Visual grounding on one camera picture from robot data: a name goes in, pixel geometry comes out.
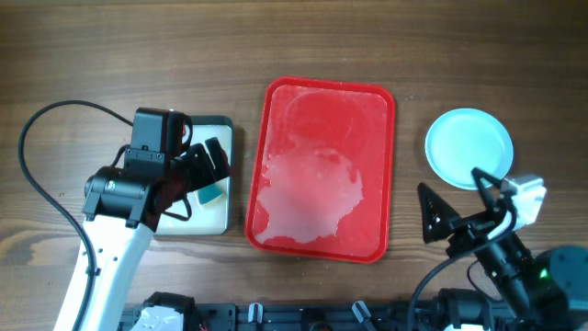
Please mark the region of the green yellow sponge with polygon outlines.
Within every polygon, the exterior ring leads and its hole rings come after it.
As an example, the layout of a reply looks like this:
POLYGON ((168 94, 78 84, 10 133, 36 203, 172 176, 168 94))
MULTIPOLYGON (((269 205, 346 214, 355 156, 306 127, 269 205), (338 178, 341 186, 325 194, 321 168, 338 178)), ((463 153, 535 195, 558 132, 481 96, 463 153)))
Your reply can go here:
POLYGON ((223 190, 217 184, 211 184, 197 191, 197 200, 200 205, 213 202, 223 194, 223 190))

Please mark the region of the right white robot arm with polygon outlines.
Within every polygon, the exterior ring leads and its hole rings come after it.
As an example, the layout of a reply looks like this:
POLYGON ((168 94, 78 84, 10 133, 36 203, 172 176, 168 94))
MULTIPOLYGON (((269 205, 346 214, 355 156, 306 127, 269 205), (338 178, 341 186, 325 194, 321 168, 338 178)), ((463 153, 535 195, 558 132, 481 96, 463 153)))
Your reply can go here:
POLYGON ((516 231, 537 220, 547 190, 542 178, 499 179, 471 172, 484 211, 460 216, 425 184, 417 188, 426 243, 446 239, 448 259, 419 283, 413 298, 439 272, 473 255, 517 318, 545 327, 575 328, 587 321, 587 250, 567 245, 533 257, 516 231))

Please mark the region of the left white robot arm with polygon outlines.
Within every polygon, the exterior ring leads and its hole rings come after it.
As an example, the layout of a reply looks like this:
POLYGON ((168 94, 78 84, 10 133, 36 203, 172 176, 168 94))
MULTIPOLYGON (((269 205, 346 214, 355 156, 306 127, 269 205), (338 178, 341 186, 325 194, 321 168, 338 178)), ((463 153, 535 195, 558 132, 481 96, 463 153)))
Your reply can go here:
POLYGON ((156 235, 216 235, 229 224, 233 139, 197 137, 163 177, 105 166, 88 179, 81 245, 58 330, 115 330, 156 235))

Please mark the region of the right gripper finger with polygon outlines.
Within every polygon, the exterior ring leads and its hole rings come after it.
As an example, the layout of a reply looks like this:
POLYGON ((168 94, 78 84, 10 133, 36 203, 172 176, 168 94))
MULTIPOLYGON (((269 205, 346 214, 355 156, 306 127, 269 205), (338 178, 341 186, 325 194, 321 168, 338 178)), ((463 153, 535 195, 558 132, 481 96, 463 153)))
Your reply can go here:
POLYGON ((491 191, 491 188, 500 188, 502 181, 478 167, 471 170, 471 175, 486 211, 491 211, 495 216, 503 215, 503 205, 491 191))
POLYGON ((424 182, 417 186, 417 194, 421 205, 424 242, 430 244, 452 235, 461 216, 424 182))

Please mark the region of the pale green plate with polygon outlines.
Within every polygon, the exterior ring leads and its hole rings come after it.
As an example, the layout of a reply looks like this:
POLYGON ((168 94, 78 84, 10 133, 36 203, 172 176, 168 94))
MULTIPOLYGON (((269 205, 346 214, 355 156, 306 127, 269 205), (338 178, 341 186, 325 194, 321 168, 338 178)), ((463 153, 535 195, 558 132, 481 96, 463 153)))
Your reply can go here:
POLYGON ((514 145, 507 129, 494 116, 476 108, 456 108, 435 120, 425 135, 424 153, 441 179, 465 190, 477 188, 473 168, 503 178, 514 162, 514 145))

